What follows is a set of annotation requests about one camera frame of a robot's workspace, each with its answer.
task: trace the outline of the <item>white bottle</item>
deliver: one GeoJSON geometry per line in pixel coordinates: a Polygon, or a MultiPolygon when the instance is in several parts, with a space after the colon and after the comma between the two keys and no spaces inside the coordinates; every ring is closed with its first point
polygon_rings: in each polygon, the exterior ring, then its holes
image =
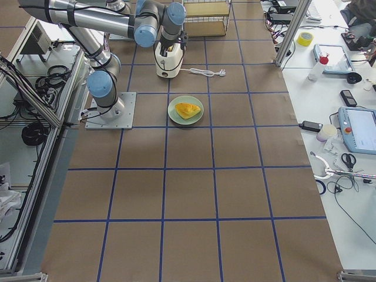
{"type": "Polygon", "coordinates": [[[322,74],[329,62],[328,55],[320,55],[320,60],[314,65],[311,72],[307,76],[310,81],[316,81],[322,74]]]}

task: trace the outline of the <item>yellow food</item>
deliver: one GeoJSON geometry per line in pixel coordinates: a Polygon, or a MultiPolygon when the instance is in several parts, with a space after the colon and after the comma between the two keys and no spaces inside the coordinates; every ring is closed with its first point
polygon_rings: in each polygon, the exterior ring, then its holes
{"type": "Polygon", "coordinates": [[[179,103],[175,105],[175,110],[183,119],[189,119],[201,112],[200,107],[189,104],[189,103],[179,103]]]}

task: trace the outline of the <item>white cable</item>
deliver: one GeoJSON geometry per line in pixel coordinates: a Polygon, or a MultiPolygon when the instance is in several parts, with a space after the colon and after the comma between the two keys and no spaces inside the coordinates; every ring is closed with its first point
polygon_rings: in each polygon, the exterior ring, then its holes
{"type": "Polygon", "coordinates": [[[188,71],[188,72],[195,73],[195,74],[198,74],[198,75],[208,76],[210,78],[214,75],[219,75],[219,76],[225,76],[226,75],[226,71],[224,69],[221,69],[219,72],[212,72],[212,71],[205,70],[205,69],[195,69],[195,68],[180,69],[180,70],[181,71],[188,71]]]}

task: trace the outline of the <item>screen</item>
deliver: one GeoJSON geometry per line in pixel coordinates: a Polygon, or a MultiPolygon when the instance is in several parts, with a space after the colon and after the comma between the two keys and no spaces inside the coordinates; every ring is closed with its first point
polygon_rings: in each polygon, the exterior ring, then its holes
{"type": "Polygon", "coordinates": [[[347,110],[356,148],[376,150],[376,117],[366,110],[347,110]]]}
{"type": "Polygon", "coordinates": [[[320,45],[320,52],[329,54],[326,71],[353,71],[342,46],[320,45]]]}

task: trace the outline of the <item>keyboard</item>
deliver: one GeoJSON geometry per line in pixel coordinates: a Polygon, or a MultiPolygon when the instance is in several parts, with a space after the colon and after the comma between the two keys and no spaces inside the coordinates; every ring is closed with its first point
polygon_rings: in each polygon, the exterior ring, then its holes
{"type": "Polygon", "coordinates": [[[306,22],[311,22],[311,23],[321,23],[321,21],[323,20],[320,13],[317,11],[316,9],[316,6],[313,2],[313,0],[311,1],[311,4],[310,6],[308,7],[308,10],[307,12],[305,13],[305,18],[306,18],[306,22]]]}

